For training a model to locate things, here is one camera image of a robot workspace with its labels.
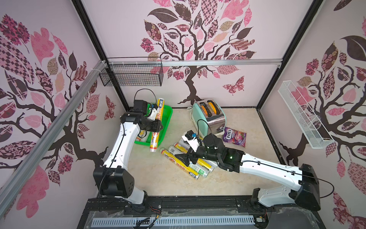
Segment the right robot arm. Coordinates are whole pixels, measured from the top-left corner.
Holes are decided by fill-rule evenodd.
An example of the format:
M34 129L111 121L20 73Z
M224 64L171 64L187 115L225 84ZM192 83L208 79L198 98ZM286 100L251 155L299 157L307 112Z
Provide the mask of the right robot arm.
M222 139L210 134L203 139L193 131L187 131L182 140L189 145L187 153L177 155L186 166L199 159L214 162L220 169L259 176L280 184L278 188L254 190L253 199L265 207L296 204L310 210L321 209L320 182L314 168L308 164L286 166L262 160L244 151L228 148Z

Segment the short yellow wrap roll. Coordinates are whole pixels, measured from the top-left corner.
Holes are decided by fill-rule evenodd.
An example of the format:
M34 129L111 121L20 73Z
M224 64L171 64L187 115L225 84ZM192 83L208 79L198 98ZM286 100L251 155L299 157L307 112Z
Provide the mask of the short yellow wrap roll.
M137 138L136 138L136 141L146 142L149 134L150 134L149 131L141 130L140 133L138 134Z

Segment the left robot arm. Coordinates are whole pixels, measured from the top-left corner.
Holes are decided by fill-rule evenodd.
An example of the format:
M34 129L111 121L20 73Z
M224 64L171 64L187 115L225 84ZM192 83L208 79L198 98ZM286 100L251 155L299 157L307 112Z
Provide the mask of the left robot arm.
M104 165L93 172L98 198L122 198L133 205L144 203L146 192L134 186L134 177L128 172L129 157L142 130L155 133L163 130L160 118L164 105L164 99L160 98L148 115L147 102L134 100L133 109L120 117L120 131L112 151Z

